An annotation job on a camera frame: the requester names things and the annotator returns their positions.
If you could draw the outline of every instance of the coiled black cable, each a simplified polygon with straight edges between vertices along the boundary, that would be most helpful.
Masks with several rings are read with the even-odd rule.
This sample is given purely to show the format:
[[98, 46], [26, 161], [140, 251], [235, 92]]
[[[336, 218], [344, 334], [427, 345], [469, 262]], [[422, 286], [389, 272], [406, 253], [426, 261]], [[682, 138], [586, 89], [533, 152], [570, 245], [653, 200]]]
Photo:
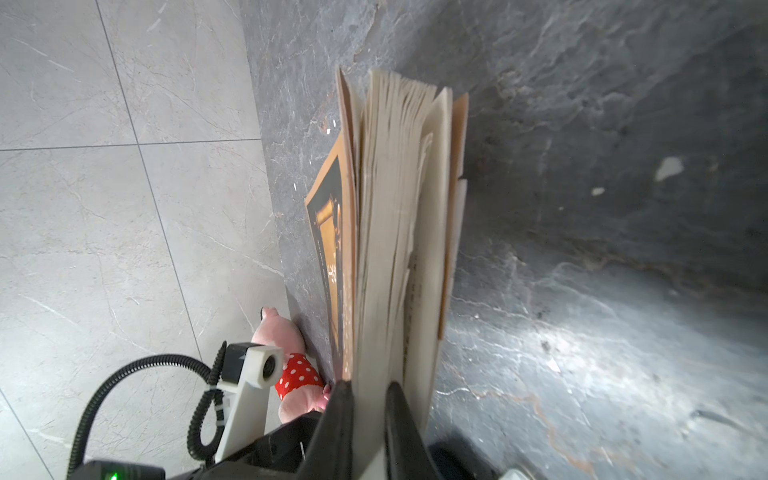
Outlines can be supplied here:
[[[221, 436], [224, 434], [223, 394], [221, 390], [216, 388], [216, 384], [221, 376], [221, 367], [224, 364], [224, 354], [226, 352], [227, 342], [224, 342], [221, 344], [221, 348], [219, 348], [219, 353], [216, 354], [214, 365], [211, 367], [206, 379], [208, 390], [203, 392], [203, 396], [200, 397], [197, 408], [192, 414], [190, 428], [187, 430], [187, 451], [192, 458], [205, 461], [206, 465], [213, 461], [214, 454], [216, 454], [216, 450], [219, 448], [219, 442], [221, 442]], [[211, 400], [214, 401], [214, 408], [216, 409], [216, 434], [208, 445], [204, 445], [200, 438], [200, 430], [203, 428], [203, 420], [208, 412]]]
[[[222, 349], [224, 350], [226, 349], [226, 344], [227, 343], [225, 342], [222, 345]], [[83, 415], [80, 417], [80, 422], [78, 423], [78, 429], [75, 432], [74, 440], [72, 441], [72, 451], [69, 455], [69, 466], [67, 467], [67, 478], [70, 478], [74, 473], [74, 471], [77, 470], [81, 465], [83, 465], [83, 459], [85, 458], [85, 448], [88, 445], [88, 436], [91, 434], [91, 427], [93, 427], [94, 420], [96, 419], [96, 414], [98, 413], [98, 410], [99, 410], [99, 407], [101, 407], [101, 404], [104, 403], [104, 400], [107, 398], [107, 394], [109, 394], [109, 392], [111, 392], [112, 389], [115, 386], [117, 386], [118, 383], [120, 383], [123, 379], [128, 377], [130, 374], [136, 373], [139, 370], [149, 369], [156, 366], [183, 367], [185, 369], [191, 370], [192, 372], [195, 372], [196, 374], [198, 374], [203, 380], [206, 381], [206, 383], [209, 382], [209, 378], [211, 377], [211, 369], [209, 369], [205, 363], [202, 363], [200, 360], [192, 358], [190, 356], [179, 355], [175, 353], [165, 353], [162, 355], [152, 355], [152, 356], [144, 357], [143, 359], [139, 359], [139, 360], [136, 360], [135, 362], [128, 363], [126, 366], [124, 366], [123, 368], [119, 369], [117, 372], [110, 375], [109, 378], [107, 378], [104, 381], [104, 383], [102, 383], [101, 386], [99, 386], [99, 388], [96, 389], [96, 393], [94, 393], [94, 395], [91, 397], [91, 400], [85, 406]], [[214, 396], [214, 401], [217, 402], [217, 407], [221, 406], [221, 403], [222, 403], [221, 399], [222, 399], [221, 392], [219, 392], [218, 396]], [[214, 441], [220, 438], [221, 438], [221, 435], [219, 435], [218, 428], [217, 428], [217, 437], [214, 437]]]

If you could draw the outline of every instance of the gray tile floor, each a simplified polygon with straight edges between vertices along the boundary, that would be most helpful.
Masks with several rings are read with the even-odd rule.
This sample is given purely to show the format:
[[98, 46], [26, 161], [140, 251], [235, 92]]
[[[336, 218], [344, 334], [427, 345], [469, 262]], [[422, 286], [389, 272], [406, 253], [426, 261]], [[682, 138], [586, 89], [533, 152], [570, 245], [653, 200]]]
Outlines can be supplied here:
[[[264, 304], [287, 311], [237, 0], [0, 0], [0, 478], [64, 478], [111, 372], [210, 363]], [[88, 454], [193, 467], [201, 386], [129, 378]]]

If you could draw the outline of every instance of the red polka dot shorts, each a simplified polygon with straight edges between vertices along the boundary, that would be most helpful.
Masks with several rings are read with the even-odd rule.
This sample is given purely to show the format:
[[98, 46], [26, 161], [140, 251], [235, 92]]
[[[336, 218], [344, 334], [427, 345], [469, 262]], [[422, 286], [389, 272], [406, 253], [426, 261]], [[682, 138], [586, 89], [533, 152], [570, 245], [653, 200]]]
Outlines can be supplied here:
[[288, 355], [288, 363], [283, 367], [283, 376], [277, 381], [275, 390], [280, 400], [294, 389], [305, 385], [325, 386], [315, 367], [301, 353]]

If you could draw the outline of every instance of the book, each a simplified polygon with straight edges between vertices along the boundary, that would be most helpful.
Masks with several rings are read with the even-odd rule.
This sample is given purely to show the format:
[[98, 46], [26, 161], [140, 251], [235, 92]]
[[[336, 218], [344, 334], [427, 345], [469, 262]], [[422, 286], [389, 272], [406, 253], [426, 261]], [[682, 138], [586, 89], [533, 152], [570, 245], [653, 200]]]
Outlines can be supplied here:
[[358, 478], [377, 468], [391, 381], [422, 431], [429, 417], [466, 197], [468, 96], [371, 70], [362, 101], [340, 68], [336, 90], [342, 131], [305, 205], [334, 380], [353, 386]]

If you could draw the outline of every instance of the plush toy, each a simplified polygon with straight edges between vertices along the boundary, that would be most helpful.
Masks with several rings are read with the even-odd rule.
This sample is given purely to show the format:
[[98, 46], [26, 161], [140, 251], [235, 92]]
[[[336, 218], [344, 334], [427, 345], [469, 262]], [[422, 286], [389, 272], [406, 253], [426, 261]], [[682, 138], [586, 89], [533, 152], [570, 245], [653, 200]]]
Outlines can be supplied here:
[[325, 384], [306, 358], [304, 338], [293, 322], [281, 317], [277, 309], [265, 306], [261, 309], [261, 324], [251, 341], [280, 347], [285, 354], [283, 376], [275, 385], [282, 400], [278, 411], [282, 423], [313, 410], [323, 411], [326, 408], [330, 386], [323, 388]]

